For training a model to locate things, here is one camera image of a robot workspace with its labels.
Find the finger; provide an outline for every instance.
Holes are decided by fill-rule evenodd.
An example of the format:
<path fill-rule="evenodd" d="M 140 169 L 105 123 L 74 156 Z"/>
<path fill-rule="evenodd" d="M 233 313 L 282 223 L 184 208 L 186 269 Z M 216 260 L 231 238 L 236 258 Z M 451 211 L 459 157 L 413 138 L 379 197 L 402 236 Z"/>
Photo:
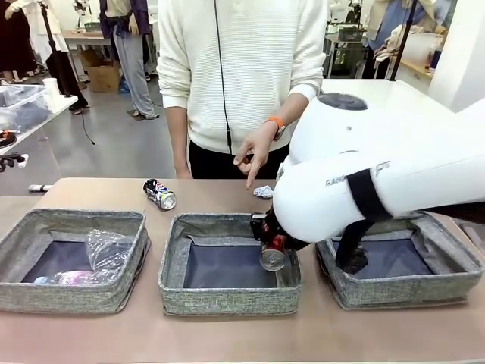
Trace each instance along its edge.
<path fill-rule="evenodd" d="M 244 142 L 241 145 L 236 155 L 234 156 L 234 165 L 240 165 L 241 163 L 244 162 L 244 158 L 246 158 L 246 154 L 248 154 L 251 147 L 252 147 L 251 143 L 248 143 L 248 142 Z"/>
<path fill-rule="evenodd" d="M 238 167 L 241 172 L 247 176 L 251 171 L 252 163 L 241 163 Z"/>
<path fill-rule="evenodd" d="M 261 162 L 259 161 L 259 159 L 254 158 L 251 162 L 251 170 L 249 171 L 248 180 L 246 182 L 246 188 L 248 190 L 251 188 L 252 184 L 254 183 L 260 167 L 261 167 Z"/>

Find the red can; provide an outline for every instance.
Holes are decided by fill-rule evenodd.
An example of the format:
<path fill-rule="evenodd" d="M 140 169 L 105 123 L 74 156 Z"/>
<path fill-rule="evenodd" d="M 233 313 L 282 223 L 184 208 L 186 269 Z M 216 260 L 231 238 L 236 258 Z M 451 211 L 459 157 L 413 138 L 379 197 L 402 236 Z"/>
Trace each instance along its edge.
<path fill-rule="evenodd" d="M 264 245 L 259 256 L 259 262 L 267 271 L 279 271 L 284 268 L 286 264 L 286 256 L 284 252 L 284 243 L 286 237 L 277 235 L 273 241 Z"/>

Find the gray fabric bin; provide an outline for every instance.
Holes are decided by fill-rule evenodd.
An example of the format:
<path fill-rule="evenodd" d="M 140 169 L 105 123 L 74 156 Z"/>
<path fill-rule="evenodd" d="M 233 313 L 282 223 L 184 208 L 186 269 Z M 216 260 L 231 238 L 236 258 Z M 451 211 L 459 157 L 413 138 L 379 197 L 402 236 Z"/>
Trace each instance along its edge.
<path fill-rule="evenodd" d="M 249 214 L 176 216 L 158 273 L 170 315 L 283 315 L 296 311 L 302 288 L 298 256 L 267 272 L 259 263 Z"/>
<path fill-rule="evenodd" d="M 25 282 L 56 240 L 82 243 L 93 229 L 133 240 L 116 279 L 92 286 Z M 0 243 L 0 309 L 37 313 L 119 312 L 128 301 L 149 246 L 145 216 L 138 212 L 33 210 Z"/>
<path fill-rule="evenodd" d="M 318 243 L 322 269 L 344 309 L 385 309 L 463 303 L 483 263 L 429 214 L 374 225 L 362 239 L 369 263 L 355 275 L 336 266 L 339 238 Z"/>

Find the table surface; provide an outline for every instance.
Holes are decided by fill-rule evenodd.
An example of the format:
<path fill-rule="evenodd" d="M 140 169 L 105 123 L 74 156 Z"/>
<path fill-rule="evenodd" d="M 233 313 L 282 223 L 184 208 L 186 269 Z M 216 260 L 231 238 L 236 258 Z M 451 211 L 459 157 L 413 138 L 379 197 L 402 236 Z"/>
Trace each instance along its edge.
<path fill-rule="evenodd" d="M 62 36 L 68 39 L 104 39 L 102 32 L 77 32 L 75 30 L 63 30 Z"/>
<path fill-rule="evenodd" d="M 410 61 L 406 61 L 405 59 L 401 60 L 401 64 L 411 68 L 414 72 L 418 72 L 421 76 L 424 76 L 427 79 L 433 79 L 433 74 L 430 73 L 423 65 L 415 64 Z"/>
<path fill-rule="evenodd" d="M 23 140 L 25 140 L 27 137 L 30 135 L 34 134 L 38 129 L 46 125 L 48 122 L 50 122 L 52 119 L 54 119 L 56 116 L 58 116 L 60 113 L 62 113 L 64 110 L 66 110 L 69 106 L 74 104 L 77 101 L 77 96 L 71 96 L 69 98 L 67 97 L 59 97 L 58 100 L 55 103 L 55 107 L 52 110 L 52 113 L 43 121 L 41 124 L 33 127 L 32 129 L 28 130 L 27 132 L 17 136 L 17 142 L 12 144 L 11 146 L 6 146 L 5 148 L 0 149 L 0 153 L 2 155 L 5 155 L 8 153 L 8 151 L 12 150 L 16 146 L 18 146 L 19 143 L 21 143 Z"/>
<path fill-rule="evenodd" d="M 0 313 L 0 360 L 22 363 L 424 361 L 485 358 L 485 283 L 469 303 L 432 309 L 344 311 L 334 301 L 310 246 L 299 257 L 303 288 L 295 315 L 176 318 L 162 312 L 157 273 L 171 219 L 181 212 L 265 211 L 244 181 L 166 180 L 177 207 L 162 212 L 144 180 L 63 179 L 37 207 L 135 210 L 146 214 L 152 248 L 126 309 L 102 317 Z M 2 232 L 32 207 L 0 198 Z M 450 231 L 466 240 L 448 218 Z"/>

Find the gray pants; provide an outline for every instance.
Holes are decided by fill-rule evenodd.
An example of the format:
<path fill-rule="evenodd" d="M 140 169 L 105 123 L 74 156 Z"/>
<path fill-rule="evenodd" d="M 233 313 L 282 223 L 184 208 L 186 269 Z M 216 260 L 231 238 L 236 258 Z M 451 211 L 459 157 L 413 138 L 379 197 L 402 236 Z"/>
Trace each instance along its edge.
<path fill-rule="evenodd" d="M 130 89 L 133 107 L 147 118 L 155 118 L 157 115 L 150 99 L 143 68 L 142 37 L 126 34 L 125 38 L 122 38 L 116 35 L 116 28 L 113 37 L 120 57 L 121 69 Z"/>

